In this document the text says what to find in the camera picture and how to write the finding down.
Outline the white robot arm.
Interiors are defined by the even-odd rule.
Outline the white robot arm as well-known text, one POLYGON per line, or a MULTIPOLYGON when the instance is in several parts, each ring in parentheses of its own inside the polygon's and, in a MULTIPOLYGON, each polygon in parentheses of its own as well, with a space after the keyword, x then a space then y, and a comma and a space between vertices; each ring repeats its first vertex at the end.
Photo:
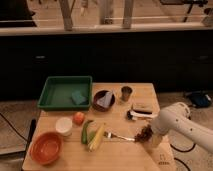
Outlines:
POLYGON ((213 130, 189 120, 189 115, 190 109, 185 103, 174 103, 159 111, 150 123, 151 130, 161 136, 175 130, 213 154, 213 130))

